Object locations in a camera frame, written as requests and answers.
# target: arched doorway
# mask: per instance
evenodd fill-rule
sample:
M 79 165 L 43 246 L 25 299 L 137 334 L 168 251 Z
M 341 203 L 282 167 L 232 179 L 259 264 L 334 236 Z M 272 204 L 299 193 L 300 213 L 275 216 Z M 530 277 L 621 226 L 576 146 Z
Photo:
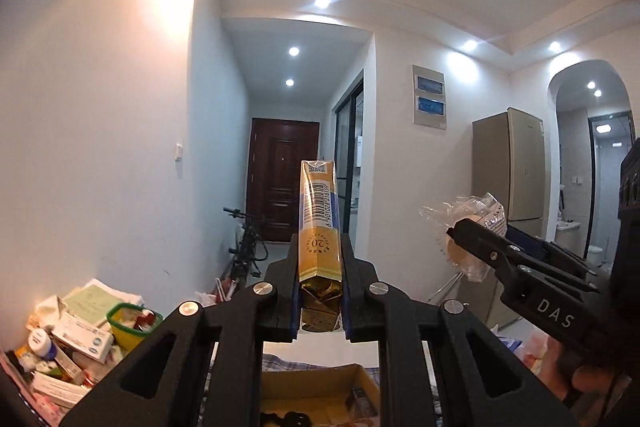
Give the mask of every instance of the arched doorway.
M 620 163 L 635 140 L 625 85 L 605 60 L 587 60 L 559 71 L 549 93 L 558 122 L 552 168 L 559 197 L 550 202 L 550 216 L 558 213 L 556 243 L 610 269 L 620 231 Z

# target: cardboard box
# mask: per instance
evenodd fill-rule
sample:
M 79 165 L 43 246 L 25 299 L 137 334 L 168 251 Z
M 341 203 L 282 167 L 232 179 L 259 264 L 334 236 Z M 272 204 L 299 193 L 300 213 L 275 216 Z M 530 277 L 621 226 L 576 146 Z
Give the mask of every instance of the cardboard box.
M 62 314 L 51 334 L 60 342 L 100 363 L 104 363 L 111 344 L 113 344 L 111 333 L 99 330 L 88 322 L 66 312 Z
M 54 403 L 68 409 L 75 406 L 90 391 L 88 388 L 66 383 L 38 372 L 33 374 L 31 388 L 34 393 L 49 396 Z
M 380 390 L 357 364 L 307 371 L 266 371 L 262 374 L 260 411 L 281 418 L 289 411 L 301 412 L 316 426 L 353 421 L 347 402 L 353 388 L 361 388 L 380 411 Z

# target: hand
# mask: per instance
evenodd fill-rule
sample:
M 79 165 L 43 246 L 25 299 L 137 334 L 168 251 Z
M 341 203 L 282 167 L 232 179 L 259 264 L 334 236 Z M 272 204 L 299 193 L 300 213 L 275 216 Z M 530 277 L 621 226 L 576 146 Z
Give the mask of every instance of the hand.
M 580 425 L 596 425 L 605 406 L 606 396 L 609 393 L 611 384 L 616 378 L 616 373 L 612 369 L 602 367 L 579 367 L 569 382 L 560 374 L 558 369 L 558 358 L 562 355 L 564 347 L 555 339 L 549 337 L 546 344 L 546 353 L 542 359 L 542 367 L 538 378 L 555 394 L 560 400 L 564 400 L 571 387 L 586 394 L 595 394 L 597 399 L 591 404 L 588 411 L 579 418 Z M 622 395 L 628 386 L 628 378 L 621 378 L 616 384 L 612 393 L 608 407 L 612 407 L 617 399 Z

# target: refrigerator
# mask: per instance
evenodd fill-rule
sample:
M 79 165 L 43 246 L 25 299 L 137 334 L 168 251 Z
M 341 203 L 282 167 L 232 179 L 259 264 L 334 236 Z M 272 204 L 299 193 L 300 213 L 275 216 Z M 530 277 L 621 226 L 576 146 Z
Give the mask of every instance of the refrigerator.
M 473 123 L 471 193 L 487 192 L 504 206 L 507 222 L 529 235 L 542 237 L 545 206 L 545 143 L 542 120 L 508 108 Z M 458 299 L 468 303 L 492 328 L 518 315 L 500 302 L 502 284 L 491 272 L 481 283 L 462 280 Z

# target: bicycle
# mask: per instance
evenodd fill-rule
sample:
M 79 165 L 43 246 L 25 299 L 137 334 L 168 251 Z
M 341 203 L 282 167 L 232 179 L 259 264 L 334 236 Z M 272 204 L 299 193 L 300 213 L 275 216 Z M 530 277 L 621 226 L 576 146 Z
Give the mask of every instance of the bicycle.
M 231 266 L 228 269 L 227 277 L 231 281 L 236 282 L 236 288 L 233 292 L 236 293 L 246 286 L 246 280 L 249 277 L 249 274 L 254 277 L 260 277 L 262 275 L 257 263 L 260 261 L 266 261 L 269 258 L 267 246 L 258 232 L 259 225 L 264 223 L 265 219 L 241 212 L 239 208 L 231 209 L 224 207 L 223 210 L 236 219 L 244 219 L 240 244 L 237 245 L 237 248 L 229 248 L 229 253 L 234 257 L 231 261 Z M 255 256 L 258 241 L 262 244 L 265 252 L 265 256 L 261 258 Z

